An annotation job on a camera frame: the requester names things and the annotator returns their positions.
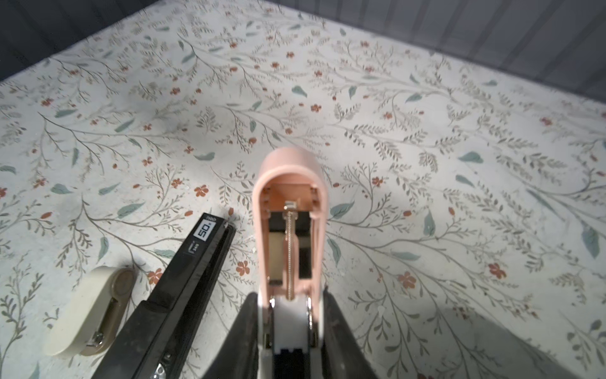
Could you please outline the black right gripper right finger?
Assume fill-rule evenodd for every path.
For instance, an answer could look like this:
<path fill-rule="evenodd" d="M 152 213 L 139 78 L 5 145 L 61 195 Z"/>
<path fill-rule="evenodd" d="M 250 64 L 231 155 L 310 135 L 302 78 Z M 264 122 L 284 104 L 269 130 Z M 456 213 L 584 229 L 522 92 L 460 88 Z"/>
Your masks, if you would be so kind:
<path fill-rule="evenodd" d="M 326 287 L 324 295 L 323 378 L 374 378 L 376 373 L 358 346 L 335 297 Z"/>

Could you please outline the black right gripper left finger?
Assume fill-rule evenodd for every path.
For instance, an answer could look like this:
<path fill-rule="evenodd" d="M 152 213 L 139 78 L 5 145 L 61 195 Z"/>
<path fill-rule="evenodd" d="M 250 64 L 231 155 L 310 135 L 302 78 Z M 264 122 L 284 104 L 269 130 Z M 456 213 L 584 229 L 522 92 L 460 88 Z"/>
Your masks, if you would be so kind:
<path fill-rule="evenodd" d="M 203 379 L 253 379 L 258 372 L 257 293 L 247 295 L 223 345 Z"/>

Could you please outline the black long stapler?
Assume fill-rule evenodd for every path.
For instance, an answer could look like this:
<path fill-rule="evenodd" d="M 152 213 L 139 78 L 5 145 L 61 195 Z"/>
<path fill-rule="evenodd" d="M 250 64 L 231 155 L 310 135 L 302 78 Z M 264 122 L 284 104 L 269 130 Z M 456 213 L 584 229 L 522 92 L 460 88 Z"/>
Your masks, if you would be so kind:
<path fill-rule="evenodd" d="M 95 378 L 178 378 L 235 236 L 205 213 L 97 366 Z"/>

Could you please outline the beige mini stapler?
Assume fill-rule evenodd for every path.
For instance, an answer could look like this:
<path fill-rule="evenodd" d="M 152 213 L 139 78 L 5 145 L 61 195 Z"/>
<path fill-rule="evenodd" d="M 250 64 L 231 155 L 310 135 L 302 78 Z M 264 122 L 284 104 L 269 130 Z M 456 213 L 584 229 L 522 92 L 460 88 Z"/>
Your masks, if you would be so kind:
<path fill-rule="evenodd" d="M 88 273 L 43 345 L 46 356 L 99 355 L 114 342 L 137 274 L 132 268 L 100 266 Z"/>

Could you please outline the pink mini stapler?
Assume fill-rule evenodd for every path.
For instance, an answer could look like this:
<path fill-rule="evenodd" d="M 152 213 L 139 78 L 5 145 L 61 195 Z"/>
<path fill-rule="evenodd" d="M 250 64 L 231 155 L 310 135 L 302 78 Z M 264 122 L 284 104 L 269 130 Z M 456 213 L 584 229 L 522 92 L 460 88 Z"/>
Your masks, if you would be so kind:
<path fill-rule="evenodd" d="M 252 204 L 260 272 L 257 376 L 320 378 L 328 190 L 315 156 L 296 147 L 268 154 Z"/>

